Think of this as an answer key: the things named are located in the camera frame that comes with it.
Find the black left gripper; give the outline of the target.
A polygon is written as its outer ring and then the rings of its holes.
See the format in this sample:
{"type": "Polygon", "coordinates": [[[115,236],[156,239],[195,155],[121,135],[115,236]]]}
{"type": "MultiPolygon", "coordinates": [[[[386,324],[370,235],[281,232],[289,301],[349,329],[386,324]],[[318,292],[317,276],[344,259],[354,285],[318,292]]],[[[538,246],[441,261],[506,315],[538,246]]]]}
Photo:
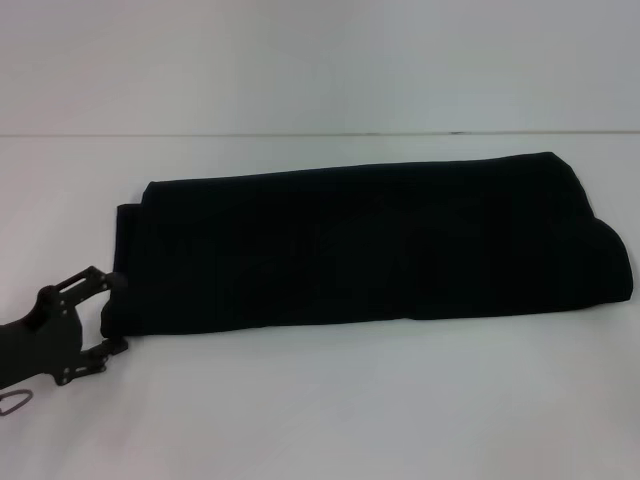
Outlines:
{"type": "Polygon", "coordinates": [[[94,295],[125,288],[121,274],[94,266],[43,288],[25,317],[1,327],[1,387],[41,374],[63,386],[104,372],[108,360],[126,351],[128,342],[122,337],[109,338],[85,350],[76,306],[94,295]]]}

